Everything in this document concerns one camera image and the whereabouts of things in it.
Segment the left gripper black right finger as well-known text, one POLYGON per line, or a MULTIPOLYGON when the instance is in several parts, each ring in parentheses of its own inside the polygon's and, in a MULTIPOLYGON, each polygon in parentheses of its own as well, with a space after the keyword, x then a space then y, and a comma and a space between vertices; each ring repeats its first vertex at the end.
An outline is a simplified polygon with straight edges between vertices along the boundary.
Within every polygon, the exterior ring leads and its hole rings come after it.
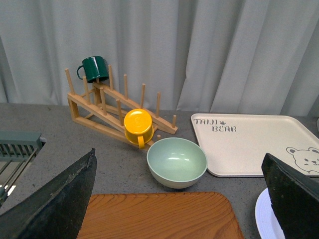
POLYGON ((271 207, 287 239, 319 237, 319 184, 266 153, 262 172, 271 207))

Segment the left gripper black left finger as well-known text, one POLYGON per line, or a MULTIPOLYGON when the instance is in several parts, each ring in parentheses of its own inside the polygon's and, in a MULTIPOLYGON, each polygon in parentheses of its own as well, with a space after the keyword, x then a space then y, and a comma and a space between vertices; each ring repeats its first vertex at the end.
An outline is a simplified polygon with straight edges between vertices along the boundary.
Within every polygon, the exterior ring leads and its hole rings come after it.
POLYGON ((92 194, 95 149, 0 217, 2 239, 75 239, 92 194))

